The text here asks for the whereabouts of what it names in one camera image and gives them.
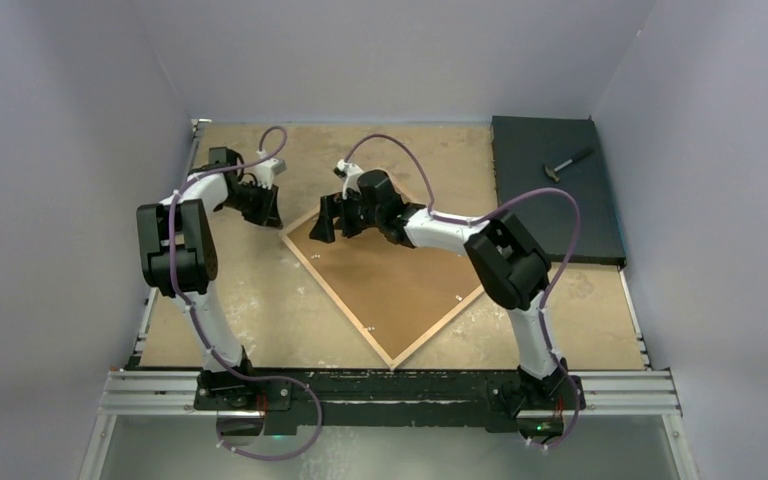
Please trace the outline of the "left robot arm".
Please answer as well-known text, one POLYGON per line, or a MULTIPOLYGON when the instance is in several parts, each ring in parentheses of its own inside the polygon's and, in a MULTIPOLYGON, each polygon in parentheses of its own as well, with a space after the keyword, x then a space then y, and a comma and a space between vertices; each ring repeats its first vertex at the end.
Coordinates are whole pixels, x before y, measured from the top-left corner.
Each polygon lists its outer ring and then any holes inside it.
POLYGON ((252 225, 282 228, 275 180, 286 164, 274 153, 257 155, 246 164, 237 151, 214 147, 208 164, 191 170, 170 196, 136 211, 143 277, 188 318, 202 350, 205 390, 221 381, 219 395, 235 409, 255 402, 258 382, 220 302, 209 217, 232 209, 252 225))

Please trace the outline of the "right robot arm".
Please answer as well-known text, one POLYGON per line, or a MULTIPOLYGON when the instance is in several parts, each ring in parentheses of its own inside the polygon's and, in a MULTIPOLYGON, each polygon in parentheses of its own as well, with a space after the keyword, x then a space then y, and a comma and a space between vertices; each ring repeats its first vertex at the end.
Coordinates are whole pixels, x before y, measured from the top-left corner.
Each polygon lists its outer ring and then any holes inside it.
POLYGON ((339 161, 333 172, 342 188, 321 197, 310 238, 332 243, 376 229, 395 245, 467 257, 485 293, 507 311, 524 399, 536 407, 556 399, 566 367, 546 309, 551 263, 516 215, 505 209, 487 218, 439 215, 406 201, 383 170, 339 161))

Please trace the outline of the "white wooden picture frame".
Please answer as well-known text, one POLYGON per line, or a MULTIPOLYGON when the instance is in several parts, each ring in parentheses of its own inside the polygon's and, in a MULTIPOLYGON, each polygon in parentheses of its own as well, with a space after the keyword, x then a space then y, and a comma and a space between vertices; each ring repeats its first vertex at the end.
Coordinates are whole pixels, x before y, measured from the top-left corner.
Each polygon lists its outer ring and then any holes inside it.
POLYGON ((321 196, 336 180, 292 189, 282 199, 288 227, 278 243, 280 301, 299 335, 287 365, 326 367, 475 367, 483 359, 448 353, 473 327, 493 326, 469 261, 431 248, 387 242, 375 229, 324 244, 309 239, 321 196))

